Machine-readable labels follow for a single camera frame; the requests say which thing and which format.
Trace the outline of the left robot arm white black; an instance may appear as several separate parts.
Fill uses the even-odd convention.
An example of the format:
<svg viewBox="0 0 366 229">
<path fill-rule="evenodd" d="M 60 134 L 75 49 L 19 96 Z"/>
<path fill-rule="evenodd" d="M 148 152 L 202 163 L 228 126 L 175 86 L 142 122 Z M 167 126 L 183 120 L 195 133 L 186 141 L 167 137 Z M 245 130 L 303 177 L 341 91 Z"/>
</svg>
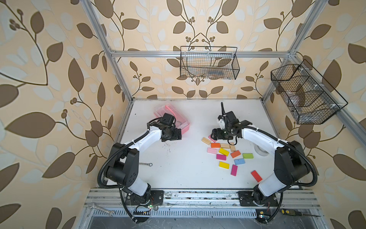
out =
<svg viewBox="0 0 366 229">
<path fill-rule="evenodd" d="M 103 189 L 118 188 L 129 194 L 138 205 L 151 202 L 151 186 L 138 177 L 140 153 L 157 141 L 181 140 L 182 131 L 175 124 L 176 118 L 165 113 L 149 121 L 147 130 L 136 139 L 126 144 L 114 144 L 98 172 L 98 186 Z"/>
</svg>

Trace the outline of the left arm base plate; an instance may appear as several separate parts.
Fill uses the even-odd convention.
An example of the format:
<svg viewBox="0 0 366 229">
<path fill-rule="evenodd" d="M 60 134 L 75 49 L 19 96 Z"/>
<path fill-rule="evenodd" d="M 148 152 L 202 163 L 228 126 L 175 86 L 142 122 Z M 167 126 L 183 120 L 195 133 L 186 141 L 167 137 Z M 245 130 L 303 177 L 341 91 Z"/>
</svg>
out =
<svg viewBox="0 0 366 229">
<path fill-rule="evenodd" d="M 163 190 L 151 190 L 148 189 L 143 196 L 137 194 L 128 194 L 126 201 L 128 205 L 148 205 L 148 206 L 160 206 L 164 201 L 164 191 Z"/>
</svg>

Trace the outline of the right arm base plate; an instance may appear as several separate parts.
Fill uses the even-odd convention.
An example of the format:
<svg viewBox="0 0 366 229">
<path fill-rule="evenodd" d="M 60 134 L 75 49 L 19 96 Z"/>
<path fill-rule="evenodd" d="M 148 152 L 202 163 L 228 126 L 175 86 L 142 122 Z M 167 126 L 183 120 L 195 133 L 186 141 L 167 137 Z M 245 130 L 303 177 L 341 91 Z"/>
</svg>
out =
<svg viewBox="0 0 366 229">
<path fill-rule="evenodd" d="M 241 207 L 277 207 L 278 198 L 275 194 L 265 197 L 253 191 L 239 191 L 239 203 Z"/>
</svg>

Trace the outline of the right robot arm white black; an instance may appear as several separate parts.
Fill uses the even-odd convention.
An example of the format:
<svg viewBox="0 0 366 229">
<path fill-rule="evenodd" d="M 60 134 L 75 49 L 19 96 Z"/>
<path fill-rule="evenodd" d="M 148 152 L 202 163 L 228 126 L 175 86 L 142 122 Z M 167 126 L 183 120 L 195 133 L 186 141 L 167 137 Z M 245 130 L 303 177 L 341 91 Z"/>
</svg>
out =
<svg viewBox="0 0 366 229">
<path fill-rule="evenodd" d="M 305 156 L 300 143 L 287 142 L 255 127 L 245 126 L 237 133 L 213 129 L 214 140 L 243 138 L 274 156 L 274 171 L 253 188 L 253 203 L 263 206 L 275 193 L 282 193 L 292 186 L 312 187 L 317 181 L 316 168 Z"/>
</svg>

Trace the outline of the pink plastic toolbox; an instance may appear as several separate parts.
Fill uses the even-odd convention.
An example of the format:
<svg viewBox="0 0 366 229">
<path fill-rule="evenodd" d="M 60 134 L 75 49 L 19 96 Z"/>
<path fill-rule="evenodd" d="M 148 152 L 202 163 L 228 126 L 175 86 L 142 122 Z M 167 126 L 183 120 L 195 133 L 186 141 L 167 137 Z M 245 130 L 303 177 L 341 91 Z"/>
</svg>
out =
<svg viewBox="0 0 366 229">
<path fill-rule="evenodd" d="M 170 103 L 156 107 L 153 113 L 156 117 L 162 117 L 165 113 L 173 115 L 176 118 L 176 127 L 181 129 L 182 135 L 184 135 L 190 128 L 189 120 L 179 109 Z"/>
</svg>

